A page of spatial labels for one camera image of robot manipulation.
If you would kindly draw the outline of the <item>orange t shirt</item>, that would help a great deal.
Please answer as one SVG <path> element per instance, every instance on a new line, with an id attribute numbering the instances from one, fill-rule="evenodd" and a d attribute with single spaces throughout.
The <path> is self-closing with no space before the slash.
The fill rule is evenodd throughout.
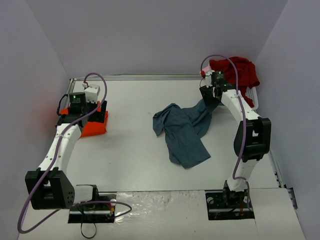
<path id="1" fill-rule="evenodd" d="M 57 110 L 57 114 L 60 116 L 66 115 L 70 116 L 72 119 L 78 119 L 79 117 L 82 116 L 82 114 L 73 114 L 71 115 L 71 111 L 68 110 L 67 108 L 62 109 L 62 110 Z M 89 122 L 85 127 L 84 127 L 84 133 L 81 134 L 81 138 L 84 137 L 93 137 L 93 136 L 98 136 L 98 135 L 103 135 L 107 132 L 107 122 L 108 122 L 108 111 L 104 113 L 104 117 L 102 122 Z"/>

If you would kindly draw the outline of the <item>blue-grey t shirt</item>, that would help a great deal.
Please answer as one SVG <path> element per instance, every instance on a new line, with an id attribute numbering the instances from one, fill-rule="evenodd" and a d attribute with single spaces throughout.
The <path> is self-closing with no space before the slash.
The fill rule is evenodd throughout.
<path id="1" fill-rule="evenodd" d="M 164 133 L 168 157 L 173 164 L 190 169 L 211 157 L 201 138 L 208 132 L 218 105 L 215 100 L 206 106 L 202 99 L 185 108 L 171 103 L 153 115 L 153 131 L 156 136 Z"/>

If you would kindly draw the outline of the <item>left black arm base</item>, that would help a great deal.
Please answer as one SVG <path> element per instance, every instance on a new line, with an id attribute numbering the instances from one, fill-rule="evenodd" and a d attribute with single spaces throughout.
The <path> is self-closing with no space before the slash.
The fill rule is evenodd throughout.
<path id="1" fill-rule="evenodd" d="M 86 204 L 72 206 L 68 214 L 68 224 L 109 224 L 115 221 L 115 207 L 110 204 Z"/>

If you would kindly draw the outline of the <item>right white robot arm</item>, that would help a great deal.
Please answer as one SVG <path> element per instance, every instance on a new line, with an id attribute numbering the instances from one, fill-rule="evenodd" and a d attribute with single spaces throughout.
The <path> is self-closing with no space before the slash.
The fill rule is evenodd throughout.
<path id="1" fill-rule="evenodd" d="M 233 149 L 237 156 L 231 177 L 224 184 L 222 202 L 229 207 L 240 200 L 239 193 L 249 193 L 248 180 L 256 164 L 270 151 L 271 128 L 269 118 L 257 114 L 243 98 L 239 80 L 235 84 L 225 79 L 222 71 L 201 70 L 204 80 L 200 92 L 207 106 L 214 103 L 224 105 L 238 123 L 233 141 Z"/>

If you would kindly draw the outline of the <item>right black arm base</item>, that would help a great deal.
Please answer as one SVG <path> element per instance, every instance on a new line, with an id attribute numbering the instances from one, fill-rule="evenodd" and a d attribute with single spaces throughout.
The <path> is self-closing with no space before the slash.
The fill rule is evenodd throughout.
<path id="1" fill-rule="evenodd" d="M 246 190 L 230 195 L 227 195 L 224 190 L 205 191 L 208 220 L 254 220 L 253 206 L 248 201 L 247 195 Z"/>

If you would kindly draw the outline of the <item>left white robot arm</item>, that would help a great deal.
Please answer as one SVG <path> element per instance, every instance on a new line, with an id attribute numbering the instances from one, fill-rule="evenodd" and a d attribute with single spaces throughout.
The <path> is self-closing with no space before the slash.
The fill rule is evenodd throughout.
<path id="1" fill-rule="evenodd" d="M 66 175 L 68 163 L 76 142 L 87 123 L 105 121 L 107 101 L 99 101 L 100 89 L 89 87 L 68 95 L 69 107 L 56 124 L 56 133 L 42 163 L 25 176 L 30 202 L 35 210 L 70 209 L 77 197 L 89 209 L 97 208 L 101 197 L 94 187 L 76 187 Z"/>

